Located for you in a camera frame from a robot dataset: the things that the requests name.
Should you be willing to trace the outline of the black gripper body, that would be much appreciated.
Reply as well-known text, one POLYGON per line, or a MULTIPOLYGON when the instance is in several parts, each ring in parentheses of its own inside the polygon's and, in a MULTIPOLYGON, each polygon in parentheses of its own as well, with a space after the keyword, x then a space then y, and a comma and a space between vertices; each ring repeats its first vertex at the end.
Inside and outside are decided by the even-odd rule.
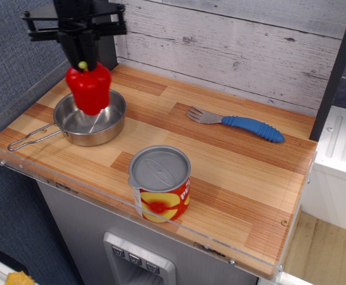
POLYGON ((31 41, 58 40, 61 33, 76 37, 88 31, 94 39, 126 34, 125 6, 111 1, 53 1, 25 11, 21 18, 31 41))

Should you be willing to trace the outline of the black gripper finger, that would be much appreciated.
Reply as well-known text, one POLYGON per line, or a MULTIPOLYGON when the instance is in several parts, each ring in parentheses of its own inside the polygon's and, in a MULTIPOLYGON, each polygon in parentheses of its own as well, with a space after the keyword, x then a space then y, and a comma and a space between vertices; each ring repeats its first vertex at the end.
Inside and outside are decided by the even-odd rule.
POLYGON ((57 32, 57 34, 58 42, 61 45, 71 67, 76 69, 78 72, 83 72, 83 70, 78 66, 81 61, 81 55, 75 37, 64 32, 57 32))
POLYGON ((87 63, 89 71, 94 71, 97 67, 96 44, 92 34, 82 34, 80 36, 83 52, 83 61, 87 63))

